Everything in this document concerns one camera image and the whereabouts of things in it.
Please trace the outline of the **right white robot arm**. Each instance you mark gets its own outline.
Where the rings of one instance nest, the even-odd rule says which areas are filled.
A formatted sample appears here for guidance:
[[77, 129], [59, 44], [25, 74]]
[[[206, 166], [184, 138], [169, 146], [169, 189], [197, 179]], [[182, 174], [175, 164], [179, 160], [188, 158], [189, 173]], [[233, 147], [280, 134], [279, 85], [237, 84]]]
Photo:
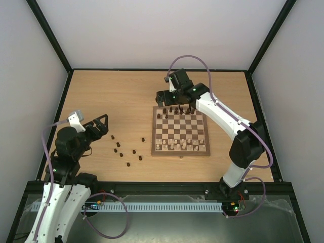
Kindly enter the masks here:
[[224, 197], [234, 197], [254, 162], [268, 149], [262, 124], [236, 114], [216, 97], [210, 86], [193, 84], [184, 69], [168, 72], [165, 82], [169, 88], [156, 94], [159, 107], [187, 104], [210, 118], [231, 139], [231, 164], [220, 180], [220, 188]]

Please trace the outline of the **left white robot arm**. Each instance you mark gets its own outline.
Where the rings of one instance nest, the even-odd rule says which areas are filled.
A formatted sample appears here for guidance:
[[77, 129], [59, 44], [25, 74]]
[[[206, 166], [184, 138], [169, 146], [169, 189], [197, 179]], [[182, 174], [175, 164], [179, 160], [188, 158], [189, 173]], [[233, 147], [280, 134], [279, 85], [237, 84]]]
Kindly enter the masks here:
[[72, 112], [69, 126], [57, 132], [55, 150], [47, 154], [42, 201], [26, 242], [66, 242], [81, 207], [98, 191], [97, 176], [80, 173], [79, 160], [91, 143], [108, 133], [108, 115], [86, 124], [83, 115]]

